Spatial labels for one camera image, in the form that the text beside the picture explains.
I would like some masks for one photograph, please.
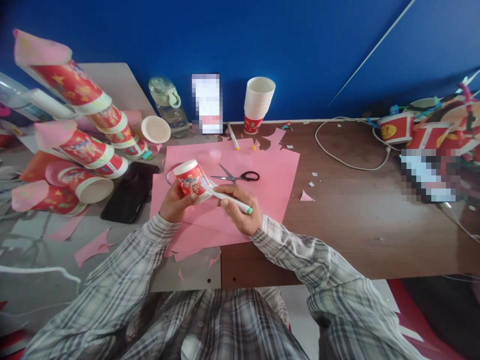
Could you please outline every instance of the white marker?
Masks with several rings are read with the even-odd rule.
[[[230,130],[230,137],[231,137],[231,140],[233,141],[233,145],[235,145],[235,149],[237,149],[237,151],[240,150],[239,143],[237,142],[237,138],[235,137],[234,131],[232,130],[230,123],[227,122],[226,126],[228,127],[228,130]]]
[[[231,196],[228,196],[226,194],[222,194],[220,192],[214,191],[214,188],[210,185],[202,184],[202,186],[207,192],[209,192],[213,196],[216,196],[219,199],[227,199],[228,201],[231,201],[231,202],[237,204],[238,207],[240,208],[240,210],[242,210],[245,214],[250,215],[252,213],[253,209],[250,206],[248,206],[247,204],[244,204],[243,202],[238,201],[237,199],[235,199]]]

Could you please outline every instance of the black phone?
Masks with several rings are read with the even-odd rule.
[[[143,162],[132,162],[100,214],[100,219],[133,224],[152,190],[153,175],[159,167]]]

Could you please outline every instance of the scissors blade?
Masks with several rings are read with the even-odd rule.
[[[224,167],[222,166],[222,164],[219,163],[218,165],[220,165],[220,167],[223,169],[223,171],[225,172],[225,174],[227,174],[227,175],[228,175],[230,178],[232,178],[232,179],[234,178],[234,176],[233,176],[231,173],[229,173],[229,171],[228,171],[226,168],[224,168]]]

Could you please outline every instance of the plastic bottle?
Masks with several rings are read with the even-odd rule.
[[[21,83],[0,72],[0,103],[33,122],[50,122],[53,117],[22,97],[29,90]]]
[[[150,94],[160,116],[168,123],[171,136],[183,138],[190,134],[190,125],[175,85],[167,77],[155,76],[148,82]]]

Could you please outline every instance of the person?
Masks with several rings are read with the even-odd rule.
[[[220,205],[274,264],[308,287],[321,359],[422,359],[400,333],[371,281],[317,238],[289,232],[257,199],[221,185],[253,208]],[[32,339],[25,359],[307,359],[289,331],[278,287],[149,293],[154,269],[197,199],[176,181],[159,214],[130,233],[87,278],[84,290]]]

